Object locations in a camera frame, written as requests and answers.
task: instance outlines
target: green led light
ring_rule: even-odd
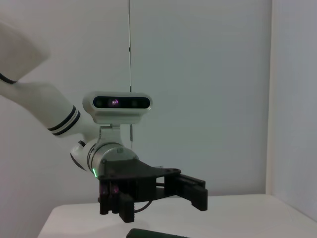
[[[93,169],[93,172],[94,172],[94,175],[95,175],[95,177],[97,178],[97,174],[96,174],[96,171],[95,171],[95,169]]]

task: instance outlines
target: cable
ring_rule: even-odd
[[[142,208],[140,208],[138,210],[135,210],[134,213],[138,213],[138,212],[144,211],[145,209],[147,209],[150,206],[151,203],[152,203],[152,201],[149,201],[144,207],[142,207]]]
[[[165,184],[163,182],[157,182],[156,185],[159,186],[159,187],[164,187],[165,186]],[[151,203],[152,203],[152,201],[149,201],[144,207],[142,207],[142,208],[140,208],[138,210],[135,210],[134,213],[138,213],[138,212],[144,211],[145,209],[147,209],[150,206]]]
[[[128,0],[128,24],[129,24],[129,81],[130,92],[132,92],[132,79],[131,79],[131,14],[130,14],[130,0]],[[130,148],[133,148],[133,125],[130,124]]]

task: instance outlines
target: black object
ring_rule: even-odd
[[[138,210],[134,210],[134,213],[138,213],[138,212],[144,211],[145,209],[147,209],[150,206],[151,203],[152,203],[152,201],[149,201],[144,207],[142,207],[142,208],[140,208]]]
[[[74,157],[70,154],[71,159],[73,160],[73,162],[75,163],[75,165],[77,165],[79,168],[81,168],[82,170],[86,171],[75,159]]]
[[[164,184],[156,183],[160,177],[164,177]],[[119,213],[124,222],[134,221],[138,212],[134,210],[135,202],[174,195],[191,201],[201,211],[208,208],[205,181],[182,175],[179,169],[154,168],[138,159],[106,161],[98,180],[100,214]]]
[[[82,140],[78,141],[78,144],[80,144],[82,147],[85,147],[86,143]]]
[[[146,109],[151,102],[146,97],[98,96],[94,98],[93,104],[96,108]]]
[[[186,238],[186,237],[180,237],[180,236],[169,235],[169,234],[159,233],[159,232],[152,232],[152,231],[141,230],[141,229],[132,229],[127,235],[127,238]]]

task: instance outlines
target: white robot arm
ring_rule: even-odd
[[[80,112],[49,83],[14,83],[0,80],[0,95],[28,110],[53,135],[83,134],[86,141],[98,136],[98,126],[84,120]]]

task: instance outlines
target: purple light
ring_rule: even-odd
[[[119,193],[119,188],[118,188],[117,185],[114,185],[114,186],[113,186],[113,193],[114,193],[114,194]]]
[[[119,102],[118,102],[118,100],[116,100],[116,99],[114,99],[114,100],[112,101],[112,105],[113,105],[113,106],[118,105],[118,103],[119,103]]]

